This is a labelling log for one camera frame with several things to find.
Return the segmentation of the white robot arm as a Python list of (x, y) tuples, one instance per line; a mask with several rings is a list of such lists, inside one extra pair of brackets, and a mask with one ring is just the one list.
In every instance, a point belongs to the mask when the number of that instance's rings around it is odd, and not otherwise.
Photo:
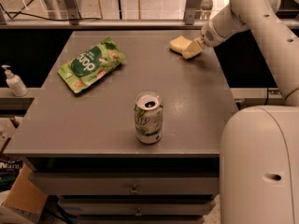
[(249, 30), (284, 100), (245, 108), (225, 125), (221, 224), (299, 224), (299, 39), (274, 1), (230, 0), (182, 52), (189, 59)]

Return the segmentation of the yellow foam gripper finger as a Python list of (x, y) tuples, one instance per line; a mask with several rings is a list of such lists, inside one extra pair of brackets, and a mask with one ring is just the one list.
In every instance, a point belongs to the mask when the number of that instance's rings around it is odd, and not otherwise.
[(205, 49), (204, 39), (202, 37), (195, 38), (191, 44), (182, 52), (184, 59), (191, 59), (200, 54)]

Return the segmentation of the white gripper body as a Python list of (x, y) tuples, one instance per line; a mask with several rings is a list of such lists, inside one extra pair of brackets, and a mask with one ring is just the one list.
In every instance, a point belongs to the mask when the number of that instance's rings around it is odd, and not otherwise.
[(237, 33), (245, 32), (249, 27), (234, 14), (227, 5), (201, 29), (201, 38), (208, 47), (217, 47)]

